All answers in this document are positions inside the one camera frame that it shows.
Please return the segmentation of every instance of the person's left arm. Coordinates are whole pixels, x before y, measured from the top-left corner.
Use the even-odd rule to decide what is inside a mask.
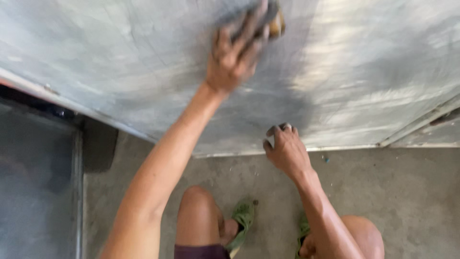
[[[220,103],[255,72],[268,40],[268,28],[254,38],[267,1],[215,34],[207,77],[179,119],[155,145],[134,176],[105,244],[105,259],[156,259],[166,203],[187,165],[203,129]],[[242,31],[232,42],[234,34]]]

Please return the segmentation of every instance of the person's right hand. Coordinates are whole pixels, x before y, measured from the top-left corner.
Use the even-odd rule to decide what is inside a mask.
[[[268,1],[261,0],[257,8],[245,12],[215,32],[206,76],[206,84],[213,90],[229,94],[255,73],[270,34],[268,25],[263,27],[260,35],[256,31],[267,8]]]
[[[275,147],[264,140],[264,149],[268,159],[285,172],[294,182],[304,179],[306,174],[314,172],[305,145],[299,138],[297,129],[289,123],[276,125],[267,131],[267,137],[275,136]]]

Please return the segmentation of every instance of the foot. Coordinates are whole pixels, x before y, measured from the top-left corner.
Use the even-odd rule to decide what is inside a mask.
[[[241,200],[235,206],[232,214],[232,219],[238,223],[238,233],[235,238],[225,246],[229,251],[230,258],[240,250],[241,245],[246,239],[246,234],[254,221],[254,204],[251,200]]]
[[[220,243],[225,247],[232,242],[238,234],[239,224],[234,219],[224,221],[224,231],[220,236]]]
[[[297,239],[298,246],[295,259],[310,258],[314,253],[313,236],[310,234],[310,224],[305,215],[302,215],[299,222],[300,237]]]

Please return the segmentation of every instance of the wrist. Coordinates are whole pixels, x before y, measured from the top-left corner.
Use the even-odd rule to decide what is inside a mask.
[[[230,95],[230,92],[223,90],[223,89],[219,89],[218,87],[212,86],[207,80],[205,80],[201,84],[201,87],[206,88],[212,95],[222,100],[227,98]]]
[[[313,168],[305,169],[297,174],[294,183],[297,189],[307,192],[322,189],[318,174]]]

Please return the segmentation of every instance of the metal edge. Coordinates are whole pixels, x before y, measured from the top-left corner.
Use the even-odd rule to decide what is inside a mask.
[[[459,142],[454,143],[419,143],[419,144],[390,144],[388,147],[391,148],[458,148],[460,147]]]
[[[82,259],[83,241],[83,136],[80,130],[74,133],[72,154],[72,203],[75,230],[75,259]]]
[[[120,122],[107,114],[84,107],[79,103],[67,99],[59,95],[55,91],[50,90],[49,87],[47,87],[46,85],[38,85],[3,68],[0,68],[0,82],[18,91],[49,101],[62,107],[66,107],[72,111],[85,114],[88,117],[101,121],[105,124],[111,125],[115,128],[118,128],[129,134],[135,135],[149,142],[155,143],[158,141],[158,139],[156,139],[155,137],[150,136],[144,132],[140,132],[130,127],[126,123]]]
[[[7,100],[0,97],[0,106],[12,108],[14,112],[20,113],[28,119],[58,128],[59,130],[68,130],[70,132],[77,130],[77,126],[74,124],[71,124],[63,119],[56,118],[46,112],[33,109],[16,101]]]
[[[438,105],[433,110],[429,111],[422,117],[414,120],[409,123],[407,126],[393,133],[391,136],[387,137],[383,141],[377,143],[379,147],[387,147],[390,144],[400,140],[401,138],[413,133],[414,131],[422,128],[423,126],[429,124],[433,120],[441,117],[442,115],[460,107],[460,94],[454,96],[448,101]]]
[[[337,150],[352,150],[352,149],[369,149],[377,148],[377,144],[366,144],[366,145],[354,145],[354,146],[330,146],[330,147],[306,147],[308,152],[317,151],[337,151]],[[234,153],[217,153],[217,154],[196,154],[192,155],[193,158],[210,158],[210,157],[235,157],[235,156],[251,156],[251,155],[265,155],[263,150],[253,150],[246,152],[234,152]]]

